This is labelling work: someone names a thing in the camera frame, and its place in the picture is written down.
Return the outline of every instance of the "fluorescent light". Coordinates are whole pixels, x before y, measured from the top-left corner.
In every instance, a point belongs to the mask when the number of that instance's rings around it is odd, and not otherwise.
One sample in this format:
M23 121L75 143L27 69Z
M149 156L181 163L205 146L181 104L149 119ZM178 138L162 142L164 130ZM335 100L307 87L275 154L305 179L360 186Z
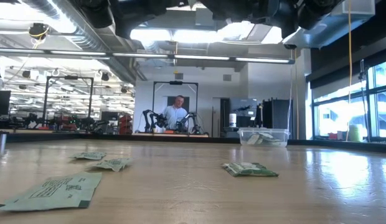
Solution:
M82 56L81 59L84 59L84 60L110 60L109 57L93 57L93 56Z
M236 58L238 62L290 63L290 60L271 58Z
M115 57L138 57L138 58L168 58L164 54L139 54L139 53L113 53Z
M43 50L34 50L34 49L6 49L0 48L2 53L22 53L22 54L43 54Z
M223 39L239 39L247 38L251 30L254 28L254 24L248 21L233 22L226 25L224 28L218 30L218 35Z
M173 40L180 43L214 43L222 40L216 31L203 30L178 30L175 32Z
M176 59L202 59L202 60L229 60L229 57L201 56L201 55L175 55Z
M63 51L63 50L51 50L53 54L64 55L86 55L86 56L105 56L104 52L76 52L76 51Z
M279 27L272 27L261 41L261 44L279 44L282 40L281 29Z
M131 32L133 40L170 40L171 34L165 29L133 29Z

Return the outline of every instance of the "plastic container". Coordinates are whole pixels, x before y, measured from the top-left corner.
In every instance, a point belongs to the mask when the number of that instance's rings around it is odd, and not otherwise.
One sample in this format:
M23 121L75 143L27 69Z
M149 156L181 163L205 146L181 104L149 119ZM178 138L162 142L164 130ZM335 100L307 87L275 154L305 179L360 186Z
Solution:
M240 128L237 132L243 146L286 147L287 129Z

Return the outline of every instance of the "lamp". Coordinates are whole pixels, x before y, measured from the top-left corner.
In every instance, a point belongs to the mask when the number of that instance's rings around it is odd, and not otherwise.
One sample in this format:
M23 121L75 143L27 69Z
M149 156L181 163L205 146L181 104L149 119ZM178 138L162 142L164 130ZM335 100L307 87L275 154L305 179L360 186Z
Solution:
M24 78L30 78L31 77L31 71L23 71L21 73L21 75L24 77Z
M122 92L122 93L127 93L128 90L125 88L125 86L123 86L123 87L121 87L121 92Z
M107 82L110 79L110 77L108 76L108 72L102 72L101 73L101 79L103 81Z

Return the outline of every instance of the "workbench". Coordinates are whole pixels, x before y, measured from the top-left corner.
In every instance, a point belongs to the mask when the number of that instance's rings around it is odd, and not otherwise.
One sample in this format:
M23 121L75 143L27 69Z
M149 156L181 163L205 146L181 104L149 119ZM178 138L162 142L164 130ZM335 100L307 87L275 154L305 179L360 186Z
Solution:
M0 203L48 177L89 170L97 161L68 158L85 151L134 161L121 172L102 171L89 208L0 212L0 224L386 223L386 154L316 146L8 143L0 153ZM232 177L221 164L233 161L259 162L280 176Z
M135 136L209 138L208 134L133 133Z

